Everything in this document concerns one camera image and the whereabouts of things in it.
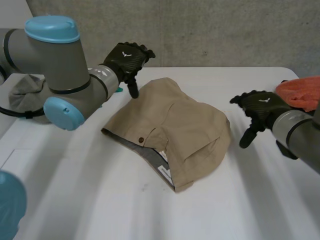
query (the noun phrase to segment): beige garment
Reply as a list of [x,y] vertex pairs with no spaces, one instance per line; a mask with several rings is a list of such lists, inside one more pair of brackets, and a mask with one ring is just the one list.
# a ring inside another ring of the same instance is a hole
[[210,174],[231,141],[223,112],[182,92],[170,78],[152,80],[104,126],[136,145],[164,151],[176,192]]

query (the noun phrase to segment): black cable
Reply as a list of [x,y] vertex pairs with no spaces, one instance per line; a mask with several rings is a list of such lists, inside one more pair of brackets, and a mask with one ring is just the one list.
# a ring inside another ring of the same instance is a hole
[[7,115],[7,116],[11,116],[11,117],[26,118],[26,119],[40,117],[45,114],[43,107],[39,108],[38,110],[35,110],[35,111],[25,111],[25,112],[12,111],[12,110],[0,107],[0,113]]

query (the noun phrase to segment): light blue joint cap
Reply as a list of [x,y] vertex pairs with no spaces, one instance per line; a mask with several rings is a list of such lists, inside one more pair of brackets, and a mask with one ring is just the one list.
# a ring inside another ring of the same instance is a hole
[[48,97],[43,111],[50,122],[64,130],[75,130],[85,122],[85,117],[75,106],[58,97]]
[[76,22],[68,16],[35,16],[25,22],[25,33],[52,44],[68,44],[80,39]]
[[22,182],[0,170],[0,240],[12,240],[26,214],[27,193]]

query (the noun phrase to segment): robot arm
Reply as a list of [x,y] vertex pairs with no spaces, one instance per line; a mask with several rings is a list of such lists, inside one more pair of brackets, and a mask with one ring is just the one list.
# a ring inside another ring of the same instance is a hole
[[25,29],[0,29],[0,73],[42,74],[52,92],[43,110],[56,126],[75,130],[112,94],[121,82],[133,98],[135,76],[155,55],[144,45],[119,43],[104,62],[88,70],[76,23],[66,16],[38,16]]
[[252,91],[234,97],[251,125],[240,140],[240,147],[247,148],[257,132],[270,129],[281,153],[289,158],[300,158],[320,174],[320,104],[314,117],[293,110],[273,92]]

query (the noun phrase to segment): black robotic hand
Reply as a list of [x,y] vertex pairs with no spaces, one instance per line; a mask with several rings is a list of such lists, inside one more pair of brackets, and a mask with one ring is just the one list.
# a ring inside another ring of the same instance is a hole
[[145,63],[156,55],[144,45],[134,43],[118,43],[105,58],[103,65],[112,69],[119,83],[125,82],[130,95],[136,99],[139,96],[136,75]]
[[273,92],[252,91],[235,96],[231,104],[238,104],[247,117],[251,118],[250,127],[244,132],[240,147],[247,148],[255,139],[258,132],[272,129],[277,117],[292,108]]

